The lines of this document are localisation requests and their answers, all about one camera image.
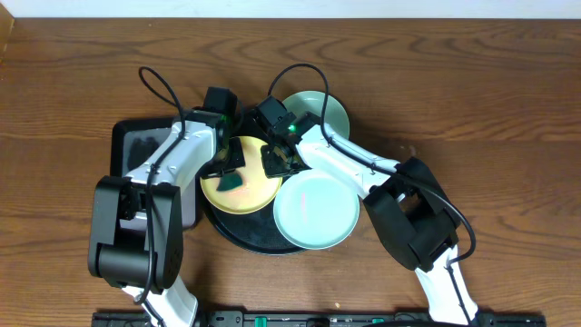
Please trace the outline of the green yellow sponge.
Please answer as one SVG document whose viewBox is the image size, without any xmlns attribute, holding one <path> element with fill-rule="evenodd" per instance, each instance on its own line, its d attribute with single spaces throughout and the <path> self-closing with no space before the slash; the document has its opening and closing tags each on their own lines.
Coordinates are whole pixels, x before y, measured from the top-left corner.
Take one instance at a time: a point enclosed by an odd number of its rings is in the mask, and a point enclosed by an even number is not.
<svg viewBox="0 0 581 327">
<path fill-rule="evenodd" d="M 229 192 L 243 186 L 243 179 L 238 172 L 226 173 L 219 178 L 216 190 L 218 192 Z"/>
</svg>

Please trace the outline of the yellow plate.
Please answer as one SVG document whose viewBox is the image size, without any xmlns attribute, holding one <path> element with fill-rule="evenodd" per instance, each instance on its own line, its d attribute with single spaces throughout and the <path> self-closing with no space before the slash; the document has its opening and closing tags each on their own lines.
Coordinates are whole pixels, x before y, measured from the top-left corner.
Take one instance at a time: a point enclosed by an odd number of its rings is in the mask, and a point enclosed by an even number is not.
<svg viewBox="0 0 581 327">
<path fill-rule="evenodd" d="M 264 172 L 261 148 L 264 141 L 252 136 L 239 136 L 245 165 L 237 168 L 241 185 L 219 191 L 220 182 L 227 178 L 200 179 L 202 192 L 207 200 L 218 209 L 233 214 L 259 211 L 269 204 L 282 185 L 282 178 L 268 178 Z"/>
</svg>

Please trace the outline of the mint green front plate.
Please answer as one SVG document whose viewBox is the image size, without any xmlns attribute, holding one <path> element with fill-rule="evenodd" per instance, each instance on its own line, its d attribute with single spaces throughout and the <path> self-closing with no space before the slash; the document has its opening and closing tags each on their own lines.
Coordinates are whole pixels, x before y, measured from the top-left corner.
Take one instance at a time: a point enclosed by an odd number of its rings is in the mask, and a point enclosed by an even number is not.
<svg viewBox="0 0 581 327">
<path fill-rule="evenodd" d="M 323 250 L 350 236 L 359 219 L 359 197 L 327 173 L 307 170 L 282 184 L 274 199 L 273 218 L 290 243 Z"/>
</svg>

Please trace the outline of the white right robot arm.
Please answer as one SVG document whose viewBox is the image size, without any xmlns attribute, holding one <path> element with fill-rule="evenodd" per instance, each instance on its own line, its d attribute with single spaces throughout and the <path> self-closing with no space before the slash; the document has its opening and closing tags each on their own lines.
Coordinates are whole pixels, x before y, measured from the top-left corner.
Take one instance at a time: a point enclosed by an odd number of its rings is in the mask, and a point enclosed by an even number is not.
<svg viewBox="0 0 581 327">
<path fill-rule="evenodd" d="M 280 233 L 304 249 L 329 248 L 347 238 L 359 209 L 367 212 L 389 255 L 414 272 L 436 322 L 475 323 L 459 262 L 459 226 L 470 226 L 428 167 L 377 156 L 338 134 L 317 115 L 261 119 L 269 137 L 262 163 L 269 177 L 286 177 L 274 202 Z"/>
</svg>

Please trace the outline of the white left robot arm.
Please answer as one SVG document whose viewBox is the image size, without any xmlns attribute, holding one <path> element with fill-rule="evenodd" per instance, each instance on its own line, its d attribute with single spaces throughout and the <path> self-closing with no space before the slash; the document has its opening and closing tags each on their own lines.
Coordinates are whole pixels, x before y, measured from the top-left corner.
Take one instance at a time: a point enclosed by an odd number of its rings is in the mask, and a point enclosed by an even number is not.
<svg viewBox="0 0 581 327">
<path fill-rule="evenodd" d="M 198 301 L 179 275 L 182 231 L 196 221 L 200 176 L 231 171 L 232 109 L 198 108 L 124 176 L 95 186 L 88 270 L 130 294 L 153 326 L 192 326 Z"/>
</svg>

